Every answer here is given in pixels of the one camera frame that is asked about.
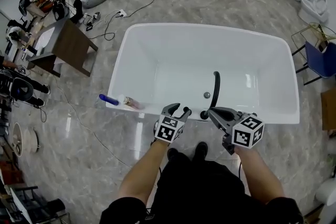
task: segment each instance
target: wire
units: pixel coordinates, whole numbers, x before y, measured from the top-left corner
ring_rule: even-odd
[[[17,100],[17,101],[19,101],[19,102],[21,102],[21,103],[23,103],[23,104],[28,104],[28,105],[30,105],[30,106],[33,106],[33,107],[35,107],[36,109],[40,109],[40,112],[41,112],[41,114],[40,114],[41,121],[42,121],[43,123],[45,123],[45,122],[47,121],[47,113],[46,113],[41,107],[36,106],[36,105],[29,104],[29,103],[24,102],[24,101],[21,101],[21,100]],[[45,120],[42,119],[42,112],[43,112],[44,115],[45,115],[45,118],[46,118]]]
[[[77,9],[76,9],[74,6],[70,5],[70,4],[69,4],[68,2],[66,2],[66,1],[65,1],[65,3],[68,4],[69,6],[73,7],[73,8],[77,11]]]
[[[107,41],[111,41],[111,40],[114,39],[114,37],[116,36],[116,34],[113,33],[113,37],[112,37],[111,39],[107,39],[107,38],[106,38],[106,31],[107,31],[107,29],[109,28],[109,25],[110,25],[110,23],[112,22],[112,20],[113,20],[113,18],[115,17],[115,15],[117,15],[117,14],[119,14],[119,13],[120,13],[120,12],[117,12],[116,14],[114,14],[114,15],[111,17],[109,23],[107,24],[107,27],[105,28],[104,39],[106,39]]]
[[[106,146],[100,141],[100,139],[96,136],[96,134],[95,134],[95,132],[94,132],[93,130],[91,130],[90,128],[88,128],[88,127],[86,127],[85,125],[82,124],[82,122],[81,122],[80,119],[79,119],[79,116],[78,116],[78,114],[77,114],[76,109],[72,106],[72,104],[70,104],[70,102],[69,102],[69,100],[68,100],[66,94],[64,93],[64,91],[58,86],[56,77],[55,77],[54,75],[53,75],[53,77],[54,77],[54,79],[55,79],[57,88],[63,93],[65,99],[67,100],[67,103],[68,103],[68,104],[72,107],[72,109],[74,110],[75,115],[76,115],[76,117],[77,117],[77,119],[78,119],[79,124],[80,124],[81,126],[83,126],[84,128],[86,128],[87,130],[89,130],[89,131],[95,136],[95,138],[98,140],[98,142],[99,142],[104,148],[106,148],[106,149],[111,153],[111,155],[112,155],[114,158],[116,158],[120,163],[122,163],[122,164],[125,165],[126,167],[131,168],[131,167],[128,166],[126,163],[124,163],[123,161],[121,161],[120,159],[118,159],[118,158],[117,158],[117,157],[116,157],[116,156],[109,150],[109,148],[106,147]]]
[[[114,36],[116,35],[115,33],[110,32],[110,33],[106,33],[106,34],[99,35],[99,36],[97,36],[97,37],[102,37],[102,36],[109,35],[109,34],[114,34]]]
[[[116,36],[116,34],[115,34],[114,32],[107,33],[107,30],[108,30],[109,25],[110,25],[111,21],[113,20],[113,18],[129,18],[129,17],[131,17],[134,13],[138,12],[139,10],[141,10],[141,9],[143,9],[143,8],[146,8],[146,7],[148,7],[149,5],[151,5],[154,1],[155,1],[155,0],[153,0],[151,3],[145,5],[145,6],[141,7],[141,8],[138,8],[135,12],[133,12],[133,13],[132,13],[131,15],[129,15],[129,16],[125,16],[125,17],[123,17],[123,16],[116,16],[117,14],[120,13],[120,12],[117,12],[116,14],[114,14],[114,15],[111,17],[110,21],[107,23],[107,27],[106,27],[106,29],[105,29],[105,31],[104,31],[104,34],[99,35],[99,36],[96,36],[96,37],[91,37],[91,38],[89,38],[89,39],[95,39],[95,38],[97,38],[97,37],[102,37],[102,36],[103,36],[105,40],[107,40],[107,41],[111,41],[112,39],[114,39],[114,37]],[[109,13],[108,15],[105,16],[105,19],[104,19],[104,22],[105,22],[105,23],[106,23],[106,18],[107,18],[111,13]],[[102,22],[102,21],[100,20],[100,21],[97,22],[93,27],[97,26],[97,25],[98,25],[99,23],[101,23],[101,22]],[[110,38],[110,39],[108,39],[108,38],[106,38],[106,35],[113,35],[113,37]]]
[[[242,168],[242,162],[240,162],[239,170],[238,170],[238,177],[239,177],[239,179],[240,179],[240,170],[241,170],[241,168]]]
[[[88,20],[88,22],[87,23],[85,23],[85,20],[86,20],[86,18],[87,17],[89,17],[89,20]],[[90,20],[93,20],[93,17],[92,16],[90,16],[90,15],[88,15],[88,14],[86,14],[86,17],[84,18],[84,20],[83,20],[83,24],[85,25],[85,26],[87,26],[87,24],[90,22]]]
[[[122,17],[122,18],[129,18],[129,17],[131,17],[134,13],[138,12],[139,10],[141,10],[141,9],[143,9],[143,8],[146,8],[146,7],[148,7],[149,5],[151,5],[154,1],[155,1],[155,0],[153,0],[151,3],[149,3],[149,4],[145,5],[145,6],[143,6],[143,7],[139,8],[139,9],[137,9],[135,12],[133,12],[133,13],[132,13],[131,15],[129,15],[129,16],[125,16],[125,17],[123,17],[123,16],[119,16],[119,17]]]
[[[100,24],[100,23],[102,23],[102,22],[104,22],[105,24],[107,24],[108,22],[106,21],[106,18],[107,18],[108,16],[110,16],[112,13],[115,13],[115,12],[117,12],[117,11],[118,11],[118,10],[114,10],[114,11],[110,12],[108,15],[105,16],[104,20],[102,20],[102,19],[99,20],[95,25],[92,26],[92,28],[96,27],[98,24]]]
[[[113,33],[113,32],[107,33],[107,30],[109,29],[110,23],[112,22],[113,18],[115,18],[115,16],[116,16],[117,14],[119,14],[119,13],[120,13],[120,12],[117,12],[116,14],[114,14],[114,15],[111,17],[110,21],[107,23],[107,27],[105,28],[104,34],[99,35],[99,36],[97,36],[97,37],[102,37],[102,36],[104,36],[104,39],[107,40],[107,41],[111,41],[112,39],[114,39],[114,37],[116,36],[116,34]],[[113,34],[113,37],[112,37],[112,38],[109,39],[109,38],[106,37],[106,35],[112,35],[112,34]]]

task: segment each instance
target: brown side table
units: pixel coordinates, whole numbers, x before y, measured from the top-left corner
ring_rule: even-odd
[[[89,47],[95,51],[98,50],[98,47],[67,18],[49,25],[41,31],[40,36],[53,27],[55,28],[54,32],[47,46],[42,49],[41,55],[27,57],[27,60],[49,73],[60,77],[60,73],[54,70],[55,60],[59,58],[89,77],[91,70],[84,69],[83,64],[87,58]]]

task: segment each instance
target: bathtub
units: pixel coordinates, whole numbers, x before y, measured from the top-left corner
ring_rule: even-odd
[[[288,44],[242,29],[200,24],[137,24],[125,33],[108,96],[142,103],[139,112],[160,115],[181,103],[189,119],[209,108],[214,71],[221,75],[217,106],[255,112],[265,123],[299,123],[299,95]],[[211,97],[204,98],[209,92]],[[124,104],[107,107],[131,110]]]

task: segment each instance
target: black shoe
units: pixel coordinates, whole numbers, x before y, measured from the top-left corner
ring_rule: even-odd
[[[168,161],[170,161],[174,156],[178,154],[177,149],[171,147],[167,152]]]
[[[199,142],[195,149],[195,155],[193,157],[193,162],[204,161],[206,155],[208,154],[208,145],[205,142]]]

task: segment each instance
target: black hose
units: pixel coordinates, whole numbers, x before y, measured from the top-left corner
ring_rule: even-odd
[[[219,89],[221,87],[219,72],[215,71],[214,75],[215,75],[215,89],[214,89],[214,94],[212,96],[212,101],[211,101],[210,108],[214,108],[216,106],[217,100],[218,100],[218,96],[219,96]]]
[[[221,88],[219,72],[215,71],[214,75],[215,75],[215,89],[214,89],[214,94],[212,95],[212,101],[211,101],[210,108],[214,108],[216,106],[218,96],[219,96],[219,90]],[[202,111],[201,114],[200,114],[200,117],[201,117],[202,120],[206,120],[209,117],[208,111],[207,110]]]

